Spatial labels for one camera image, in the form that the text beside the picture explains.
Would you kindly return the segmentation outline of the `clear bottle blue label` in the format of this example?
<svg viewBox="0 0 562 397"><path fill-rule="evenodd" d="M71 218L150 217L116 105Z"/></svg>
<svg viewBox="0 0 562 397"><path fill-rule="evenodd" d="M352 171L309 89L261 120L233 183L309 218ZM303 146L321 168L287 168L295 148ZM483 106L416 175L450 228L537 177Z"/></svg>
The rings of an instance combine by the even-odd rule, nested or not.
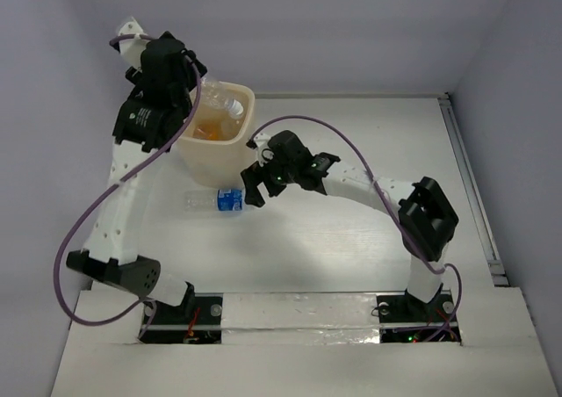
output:
<svg viewBox="0 0 562 397"><path fill-rule="evenodd" d="M187 191L184 206L188 211L238 213L247 204L243 189L205 189Z"/></svg>

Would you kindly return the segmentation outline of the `clear plastic bottle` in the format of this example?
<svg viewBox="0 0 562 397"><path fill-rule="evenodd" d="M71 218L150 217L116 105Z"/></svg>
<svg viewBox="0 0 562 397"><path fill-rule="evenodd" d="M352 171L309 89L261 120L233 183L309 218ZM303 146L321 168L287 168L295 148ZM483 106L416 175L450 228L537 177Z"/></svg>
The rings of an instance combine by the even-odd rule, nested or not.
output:
<svg viewBox="0 0 562 397"><path fill-rule="evenodd" d="M200 103L215 111L227 114L232 119L241 119L244 107L224 84L206 75L201 79Z"/></svg>

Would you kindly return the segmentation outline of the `orange drink bottle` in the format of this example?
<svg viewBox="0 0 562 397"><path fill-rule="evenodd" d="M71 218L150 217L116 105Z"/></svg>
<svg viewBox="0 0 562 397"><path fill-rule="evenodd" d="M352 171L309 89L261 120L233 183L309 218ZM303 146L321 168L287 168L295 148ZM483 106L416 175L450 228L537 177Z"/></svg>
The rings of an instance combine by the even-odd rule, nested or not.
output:
<svg viewBox="0 0 562 397"><path fill-rule="evenodd" d="M199 123L193 130L192 137L202 141L223 141L221 124L215 121Z"/></svg>

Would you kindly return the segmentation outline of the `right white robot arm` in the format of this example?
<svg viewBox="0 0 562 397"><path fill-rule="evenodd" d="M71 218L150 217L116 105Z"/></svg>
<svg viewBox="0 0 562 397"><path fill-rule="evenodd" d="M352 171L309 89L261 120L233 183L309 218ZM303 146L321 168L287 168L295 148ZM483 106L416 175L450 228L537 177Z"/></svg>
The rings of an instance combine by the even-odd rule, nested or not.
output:
<svg viewBox="0 0 562 397"><path fill-rule="evenodd" d="M403 182L375 177L337 155L312 154L288 130L273 136L258 134L246 145L256 154L256 161L241 172L247 205L264 206L261 186L273 198L296 184L304 191L348 199L385 213L399 229L411 256L406 313L423 320L436 310L436 299L443 289L443 254L459 218L435 179Z"/></svg>

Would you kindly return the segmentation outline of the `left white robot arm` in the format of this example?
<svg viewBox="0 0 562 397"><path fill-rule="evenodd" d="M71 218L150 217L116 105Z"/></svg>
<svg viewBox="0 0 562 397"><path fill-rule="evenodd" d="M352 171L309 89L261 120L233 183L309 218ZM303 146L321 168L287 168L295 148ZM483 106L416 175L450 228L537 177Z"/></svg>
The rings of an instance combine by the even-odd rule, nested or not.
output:
<svg viewBox="0 0 562 397"><path fill-rule="evenodd" d="M159 261L139 252L141 224L163 157L190 124L206 67L170 32L151 37L128 18L110 42L128 64L133 88L112 130L108 190L94 205L97 219L66 265L140 299L160 299Z"/></svg>

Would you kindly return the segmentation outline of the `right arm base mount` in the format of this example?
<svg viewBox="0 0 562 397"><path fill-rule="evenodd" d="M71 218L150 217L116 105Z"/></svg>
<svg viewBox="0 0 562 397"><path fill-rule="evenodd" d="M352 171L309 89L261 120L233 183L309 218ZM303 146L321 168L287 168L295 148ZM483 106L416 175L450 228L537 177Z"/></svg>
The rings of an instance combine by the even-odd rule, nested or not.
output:
<svg viewBox="0 0 562 397"><path fill-rule="evenodd" d="M380 294L371 315L378 319L381 343L461 343L454 307L450 292L428 305L414 303L405 293Z"/></svg>

